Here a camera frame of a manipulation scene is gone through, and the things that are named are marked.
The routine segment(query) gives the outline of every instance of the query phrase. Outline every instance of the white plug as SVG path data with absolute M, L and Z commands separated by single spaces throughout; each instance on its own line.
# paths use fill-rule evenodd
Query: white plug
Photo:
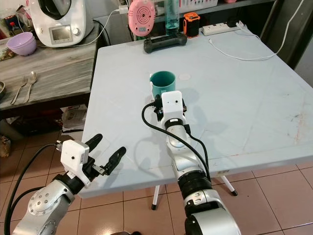
M 128 6 L 127 5 L 119 5 L 118 11 L 120 15 L 127 14 L 128 13 Z

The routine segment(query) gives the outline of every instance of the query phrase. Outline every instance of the orange device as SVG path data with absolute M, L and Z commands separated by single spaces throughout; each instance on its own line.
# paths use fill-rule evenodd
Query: orange device
M 183 29 L 184 34 L 188 38 L 197 37 L 199 35 L 200 16 L 195 12 L 184 14 Z

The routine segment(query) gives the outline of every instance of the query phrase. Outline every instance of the table surface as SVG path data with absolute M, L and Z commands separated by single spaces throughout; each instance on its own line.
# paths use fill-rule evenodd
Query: table surface
M 91 42 L 98 36 L 99 25 L 81 42 Z M 0 62 L 0 81 L 5 83 L 6 94 L 0 100 L 0 110 L 8 110 L 35 103 L 90 93 L 97 41 L 81 47 L 37 47 L 29 56 L 16 55 Z M 28 84 L 24 86 L 14 105 L 11 101 L 22 83 L 22 76 L 37 74 L 30 98 L 24 103 Z
M 103 135 L 90 153 L 98 165 L 121 146 L 127 153 L 109 177 L 99 176 L 81 191 L 82 197 L 175 181 L 165 135 L 141 120 L 151 101 L 149 76 L 160 70 L 176 75 L 187 123 L 208 150 L 211 176 L 312 159 L 313 89 L 277 56 L 239 61 L 214 49 L 209 38 L 242 58 L 272 54 L 240 31 L 200 35 L 151 54 L 143 51 L 143 41 L 99 49 L 83 140 Z M 146 118 L 157 124 L 152 109 Z

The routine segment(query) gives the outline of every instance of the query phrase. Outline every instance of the teal cup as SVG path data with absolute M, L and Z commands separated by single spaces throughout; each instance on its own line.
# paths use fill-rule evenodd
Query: teal cup
M 157 94 L 162 95 L 164 92 L 175 91 L 175 75 L 172 72 L 156 72 L 150 77 L 150 82 L 154 98 Z

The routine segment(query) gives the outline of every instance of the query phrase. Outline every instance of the kitchen appliance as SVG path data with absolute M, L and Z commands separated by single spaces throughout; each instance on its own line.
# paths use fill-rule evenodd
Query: kitchen appliance
M 77 44 L 93 29 L 87 0 L 30 0 L 30 13 L 47 47 Z
M 156 12 L 150 0 L 134 0 L 128 11 L 128 24 L 131 31 L 139 36 L 147 36 L 155 22 Z

